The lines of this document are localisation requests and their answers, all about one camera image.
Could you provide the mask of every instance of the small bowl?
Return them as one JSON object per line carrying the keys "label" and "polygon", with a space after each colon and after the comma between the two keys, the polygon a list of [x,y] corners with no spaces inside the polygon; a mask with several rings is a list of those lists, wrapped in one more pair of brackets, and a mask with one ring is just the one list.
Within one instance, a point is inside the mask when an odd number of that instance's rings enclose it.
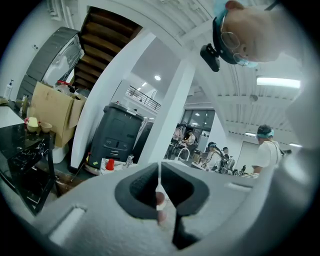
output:
{"label": "small bowl", "polygon": [[36,132],[37,129],[38,129],[38,127],[32,127],[32,126],[30,126],[29,124],[26,124],[26,128],[28,129],[28,131],[29,131],[30,133],[34,133],[34,132]]}
{"label": "small bowl", "polygon": [[41,130],[44,132],[44,133],[48,133],[50,132],[51,128],[52,128],[52,125],[48,122],[41,122],[40,123],[40,126],[41,126]]}

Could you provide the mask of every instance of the ceiling light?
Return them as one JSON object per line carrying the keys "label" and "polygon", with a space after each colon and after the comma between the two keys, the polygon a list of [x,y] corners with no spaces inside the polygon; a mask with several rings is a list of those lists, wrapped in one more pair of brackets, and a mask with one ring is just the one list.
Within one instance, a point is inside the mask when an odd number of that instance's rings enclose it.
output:
{"label": "ceiling light", "polygon": [[292,146],[292,147],[302,148],[301,145],[295,144],[295,143],[289,143],[289,145]]}
{"label": "ceiling light", "polygon": [[256,134],[252,132],[246,132],[245,135],[256,137]]}
{"label": "ceiling light", "polygon": [[257,77],[256,84],[258,86],[283,86],[291,88],[300,88],[300,80],[272,78],[272,77]]}

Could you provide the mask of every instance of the wooden staircase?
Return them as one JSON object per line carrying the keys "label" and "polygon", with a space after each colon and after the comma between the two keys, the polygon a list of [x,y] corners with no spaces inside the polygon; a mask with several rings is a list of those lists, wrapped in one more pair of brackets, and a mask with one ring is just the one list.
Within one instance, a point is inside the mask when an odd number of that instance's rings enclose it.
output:
{"label": "wooden staircase", "polygon": [[84,56],[74,68],[75,88],[91,90],[112,59],[141,29],[125,17],[91,7],[80,32]]}

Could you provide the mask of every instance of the glasses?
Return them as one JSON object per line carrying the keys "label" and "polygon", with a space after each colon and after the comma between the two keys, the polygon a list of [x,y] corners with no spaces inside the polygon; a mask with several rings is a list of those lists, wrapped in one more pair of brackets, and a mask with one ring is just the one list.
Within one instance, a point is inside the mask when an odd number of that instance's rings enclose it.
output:
{"label": "glasses", "polygon": [[249,64],[249,60],[246,57],[241,56],[239,53],[234,52],[234,50],[236,50],[240,46],[238,37],[232,32],[222,32],[226,15],[227,14],[223,16],[221,23],[221,40],[223,44],[233,53],[234,61],[243,67],[247,66]]}

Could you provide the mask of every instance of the metal railing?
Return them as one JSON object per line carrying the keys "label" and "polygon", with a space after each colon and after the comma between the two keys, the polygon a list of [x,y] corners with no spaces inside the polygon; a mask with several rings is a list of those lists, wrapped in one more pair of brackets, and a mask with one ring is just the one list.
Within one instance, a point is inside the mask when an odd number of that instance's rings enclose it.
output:
{"label": "metal railing", "polygon": [[154,109],[157,112],[161,107],[161,105],[158,102],[154,101],[152,98],[148,97],[147,95],[145,95],[144,93],[132,86],[129,86],[128,90],[126,90],[126,94],[137,99],[142,104],[147,105],[148,107]]}

